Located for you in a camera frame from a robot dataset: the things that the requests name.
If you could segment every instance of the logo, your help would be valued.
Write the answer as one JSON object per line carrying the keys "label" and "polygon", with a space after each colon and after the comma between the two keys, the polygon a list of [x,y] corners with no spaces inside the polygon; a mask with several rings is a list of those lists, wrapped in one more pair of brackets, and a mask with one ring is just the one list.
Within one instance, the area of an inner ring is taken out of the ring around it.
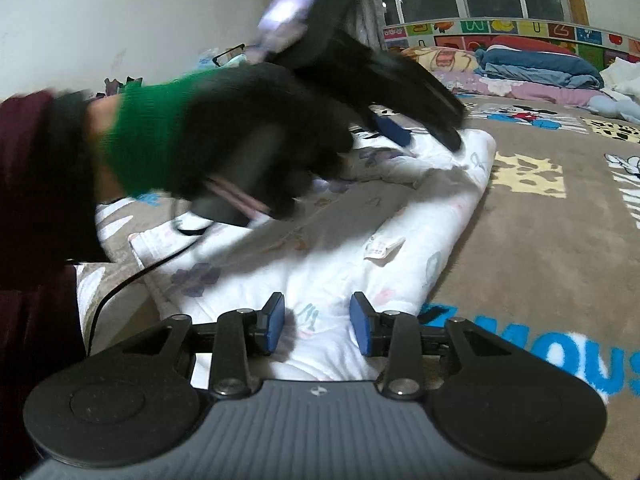
{"label": "logo", "polygon": [[324,386],[314,386],[309,390],[309,393],[316,397],[322,397],[327,394],[329,390],[327,390]]}

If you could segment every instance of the bed sheet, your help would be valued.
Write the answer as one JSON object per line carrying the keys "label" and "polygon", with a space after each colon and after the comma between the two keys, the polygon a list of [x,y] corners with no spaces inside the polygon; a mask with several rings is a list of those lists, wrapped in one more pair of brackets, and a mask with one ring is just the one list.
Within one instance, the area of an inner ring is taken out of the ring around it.
{"label": "bed sheet", "polygon": [[528,81],[490,79],[463,72],[433,72],[433,75],[456,94],[509,97],[569,106],[586,106],[592,97],[603,95],[597,90],[559,88]]}
{"label": "bed sheet", "polygon": [[[227,310],[259,310],[284,293],[287,316],[275,353],[253,360],[260,377],[373,380],[381,360],[360,355],[348,316],[363,291],[378,310],[417,314],[472,215],[490,176],[494,142],[467,130],[456,158],[417,135],[415,158],[390,156],[384,139],[352,154],[349,182],[301,200],[289,222],[254,229],[216,226],[191,250],[148,275],[161,317],[210,322]],[[142,266],[189,239],[167,223],[131,237]],[[207,384],[210,355],[198,356],[192,384]]]}

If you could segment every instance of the clothing pile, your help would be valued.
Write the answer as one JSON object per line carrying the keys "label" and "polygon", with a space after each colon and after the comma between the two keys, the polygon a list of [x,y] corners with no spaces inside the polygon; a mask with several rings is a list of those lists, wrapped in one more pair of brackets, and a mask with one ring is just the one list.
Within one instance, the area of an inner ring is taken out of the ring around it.
{"label": "clothing pile", "polygon": [[495,38],[487,50],[476,50],[480,65],[476,73],[560,88],[597,90],[604,86],[596,67],[567,49],[529,38],[503,38]]}
{"label": "clothing pile", "polygon": [[606,95],[591,98],[587,109],[603,117],[640,124],[640,63],[617,57],[600,75]]}

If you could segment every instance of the phone screen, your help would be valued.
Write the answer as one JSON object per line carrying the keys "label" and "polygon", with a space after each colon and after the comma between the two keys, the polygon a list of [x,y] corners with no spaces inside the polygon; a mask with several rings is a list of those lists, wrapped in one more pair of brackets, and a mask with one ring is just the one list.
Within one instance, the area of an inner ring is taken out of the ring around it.
{"label": "phone screen", "polygon": [[274,0],[260,22],[260,49],[279,53],[306,32],[305,20],[315,0]]}

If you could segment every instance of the black cable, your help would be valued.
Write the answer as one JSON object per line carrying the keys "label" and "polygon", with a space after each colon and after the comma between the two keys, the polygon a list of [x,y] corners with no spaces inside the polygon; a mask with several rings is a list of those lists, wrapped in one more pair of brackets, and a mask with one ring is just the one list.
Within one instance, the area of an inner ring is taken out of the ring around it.
{"label": "black cable", "polygon": [[92,343],[94,342],[95,328],[98,325],[98,317],[100,316],[100,313],[101,313],[102,309],[104,308],[104,306],[107,304],[107,302],[111,298],[113,298],[116,294],[118,294],[127,285],[130,285],[131,283],[135,282],[139,278],[142,278],[142,276],[145,276],[146,274],[148,274],[152,270],[157,269],[161,265],[164,265],[168,261],[173,260],[174,258],[177,258],[178,256],[180,256],[181,254],[183,254],[187,250],[191,249],[196,243],[198,243],[200,241],[201,236],[205,232],[207,232],[207,230],[210,227],[212,227],[213,225],[216,224],[215,222],[212,222],[208,226],[203,227],[201,229],[181,229],[180,228],[180,222],[178,222],[177,215],[176,215],[176,213],[177,213],[177,202],[178,202],[177,200],[174,200],[173,203],[172,203],[172,208],[171,208],[171,216],[172,216],[171,223],[172,223],[172,227],[176,231],[178,231],[180,234],[183,234],[183,235],[186,235],[186,236],[197,236],[198,238],[195,239],[190,244],[186,245],[185,247],[181,248],[180,250],[175,251],[175,253],[169,254],[169,256],[166,256],[166,257],[162,258],[161,260],[158,260],[157,262],[152,263],[150,266],[145,267],[142,270],[139,270],[134,275],[129,276],[126,280],[124,280],[123,282],[117,284],[109,292],[107,292],[105,297],[100,300],[100,303],[98,303],[98,306],[95,308],[94,318],[91,320],[91,327],[89,328],[89,335],[87,336],[87,349],[86,349],[87,356],[91,355],[91,346],[92,346]]}

